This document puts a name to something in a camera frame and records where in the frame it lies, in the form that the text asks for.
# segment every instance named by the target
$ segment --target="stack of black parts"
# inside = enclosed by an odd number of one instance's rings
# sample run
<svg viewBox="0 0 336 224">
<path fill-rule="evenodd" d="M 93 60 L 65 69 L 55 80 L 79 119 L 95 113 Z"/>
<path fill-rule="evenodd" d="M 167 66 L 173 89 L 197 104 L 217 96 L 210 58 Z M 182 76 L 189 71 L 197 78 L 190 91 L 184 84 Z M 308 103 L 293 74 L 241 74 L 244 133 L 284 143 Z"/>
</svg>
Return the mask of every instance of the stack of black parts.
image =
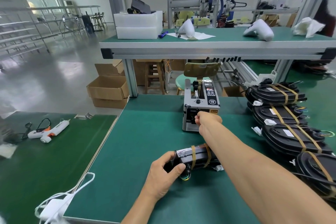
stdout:
<svg viewBox="0 0 336 224">
<path fill-rule="evenodd" d="M 296 104 L 307 100 L 305 94 L 294 83 L 261 83 L 249 88 L 246 98 L 272 151 L 285 161 L 295 159 L 296 175 L 336 206 L 336 157 L 325 143 L 325 134 L 308 126 L 305 107 Z M 261 105 L 254 106 L 254 101 Z M 276 124 L 266 125 L 266 119 Z"/>
</svg>

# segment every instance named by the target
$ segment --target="large fan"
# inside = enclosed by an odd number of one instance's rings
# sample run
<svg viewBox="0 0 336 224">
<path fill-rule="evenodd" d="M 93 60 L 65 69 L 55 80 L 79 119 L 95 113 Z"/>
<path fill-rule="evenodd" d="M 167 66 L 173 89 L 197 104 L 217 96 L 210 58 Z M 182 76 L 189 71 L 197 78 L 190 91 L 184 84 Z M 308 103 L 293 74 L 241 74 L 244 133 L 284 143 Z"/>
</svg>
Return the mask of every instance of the large fan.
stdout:
<svg viewBox="0 0 336 224">
<path fill-rule="evenodd" d="M 74 14 L 63 14 L 62 22 L 70 32 L 80 31 L 82 28 L 78 17 Z"/>
</svg>

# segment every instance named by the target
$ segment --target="person's right hand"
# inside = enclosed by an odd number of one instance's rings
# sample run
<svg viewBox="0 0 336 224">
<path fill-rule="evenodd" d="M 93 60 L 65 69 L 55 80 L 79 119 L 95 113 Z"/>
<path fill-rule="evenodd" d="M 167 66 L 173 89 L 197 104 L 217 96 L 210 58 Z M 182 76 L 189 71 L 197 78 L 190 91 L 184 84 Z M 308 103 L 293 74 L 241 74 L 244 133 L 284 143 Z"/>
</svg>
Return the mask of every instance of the person's right hand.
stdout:
<svg viewBox="0 0 336 224">
<path fill-rule="evenodd" d="M 218 115 L 209 112 L 198 112 L 195 116 L 195 122 L 199 126 L 199 133 L 203 136 L 204 140 L 209 144 L 208 140 L 211 139 L 209 126 L 214 123 L 222 123 L 222 118 Z"/>
</svg>

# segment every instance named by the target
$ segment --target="wooden stool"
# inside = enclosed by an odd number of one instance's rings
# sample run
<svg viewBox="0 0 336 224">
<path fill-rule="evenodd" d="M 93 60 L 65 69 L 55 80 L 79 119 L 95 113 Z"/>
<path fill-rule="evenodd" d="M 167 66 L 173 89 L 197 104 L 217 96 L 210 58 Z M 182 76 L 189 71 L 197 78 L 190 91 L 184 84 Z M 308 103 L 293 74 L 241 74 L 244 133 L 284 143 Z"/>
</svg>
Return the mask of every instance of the wooden stool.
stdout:
<svg viewBox="0 0 336 224">
<path fill-rule="evenodd" d="M 153 60 L 154 62 L 146 62 L 145 68 L 145 94 L 148 89 L 161 89 L 162 95 L 165 94 L 165 78 L 164 66 L 162 60 Z M 151 82 L 160 82 L 160 87 L 150 87 Z"/>
</svg>

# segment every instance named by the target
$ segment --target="white curved lamp part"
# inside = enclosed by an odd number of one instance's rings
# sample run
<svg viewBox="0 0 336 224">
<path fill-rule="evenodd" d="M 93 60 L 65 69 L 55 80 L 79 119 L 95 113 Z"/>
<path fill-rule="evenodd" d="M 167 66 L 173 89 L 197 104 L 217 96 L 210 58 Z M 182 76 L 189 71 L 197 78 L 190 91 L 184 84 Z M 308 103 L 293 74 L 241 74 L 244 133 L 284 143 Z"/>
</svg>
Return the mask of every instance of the white curved lamp part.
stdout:
<svg viewBox="0 0 336 224">
<path fill-rule="evenodd" d="M 258 36 L 261 40 L 271 41 L 274 38 L 274 33 L 266 22 L 259 19 L 245 30 L 243 36 Z"/>
<path fill-rule="evenodd" d="M 195 36 L 195 28 L 193 23 L 191 22 L 191 19 L 186 20 L 180 29 L 178 30 L 179 34 L 186 34 L 187 37 L 191 38 Z"/>
</svg>

